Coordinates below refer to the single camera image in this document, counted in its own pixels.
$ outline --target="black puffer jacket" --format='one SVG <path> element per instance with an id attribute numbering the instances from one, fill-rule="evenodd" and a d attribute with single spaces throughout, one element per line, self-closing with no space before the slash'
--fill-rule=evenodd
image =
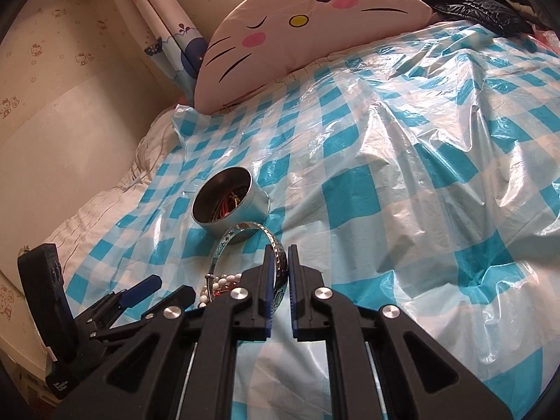
<path id="1" fill-rule="evenodd" d="M 499 36 L 533 34 L 531 26 L 506 0 L 422 0 L 444 20 L 473 20 Z"/>

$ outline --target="curtain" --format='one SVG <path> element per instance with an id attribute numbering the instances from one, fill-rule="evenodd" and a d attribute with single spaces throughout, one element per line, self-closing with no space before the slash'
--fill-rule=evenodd
<path id="1" fill-rule="evenodd" d="M 133 38 L 192 103 L 208 47 L 177 0 L 114 0 Z"/>

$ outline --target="bracelet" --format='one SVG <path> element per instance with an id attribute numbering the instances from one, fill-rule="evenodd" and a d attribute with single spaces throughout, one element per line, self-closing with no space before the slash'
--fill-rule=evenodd
<path id="1" fill-rule="evenodd" d="M 274 234 L 268 230 L 264 225 L 254 222 L 241 222 L 235 224 L 230 230 L 228 230 L 218 243 L 218 247 L 214 251 L 214 256 L 212 257 L 212 264 L 210 270 L 206 277 L 206 290 L 208 291 L 207 297 L 208 301 L 212 302 L 214 300 L 215 294 L 213 289 L 214 284 L 214 271 L 216 270 L 216 264 L 218 263 L 219 257 L 222 255 L 223 250 L 226 248 L 228 243 L 236 236 L 238 233 L 246 231 L 248 229 L 257 229 L 263 231 L 271 243 L 272 250 L 274 252 L 274 270 L 275 270 L 275 280 L 273 289 L 273 302 L 272 302 L 272 313 L 276 311 L 282 299 L 284 298 L 284 293 L 286 291 L 286 284 L 288 283 L 288 259 L 286 258 L 286 252 L 281 242 L 274 236 Z"/>

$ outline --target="cat face cushion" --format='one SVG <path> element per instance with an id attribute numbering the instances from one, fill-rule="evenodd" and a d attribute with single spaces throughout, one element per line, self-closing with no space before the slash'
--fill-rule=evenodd
<path id="1" fill-rule="evenodd" d="M 214 113 L 313 61 L 429 25 L 420 0 L 245 0 L 218 27 L 194 92 Z"/>

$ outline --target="bed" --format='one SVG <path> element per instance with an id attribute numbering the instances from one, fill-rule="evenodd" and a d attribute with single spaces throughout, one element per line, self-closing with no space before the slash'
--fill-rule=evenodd
<path id="1" fill-rule="evenodd" d="M 72 313 L 150 274 L 162 288 L 119 323 L 199 291 L 216 242 L 189 207 L 244 166 L 302 263 L 358 305 L 399 305 L 520 419 L 560 362 L 559 79 L 529 36 L 444 22 L 329 55 L 212 117 L 164 112 L 149 162 L 47 239 Z M 219 266 L 258 265 L 265 243 Z M 330 418 L 328 387 L 324 346 L 292 339 L 285 301 L 272 338 L 239 347 L 232 418 Z"/>

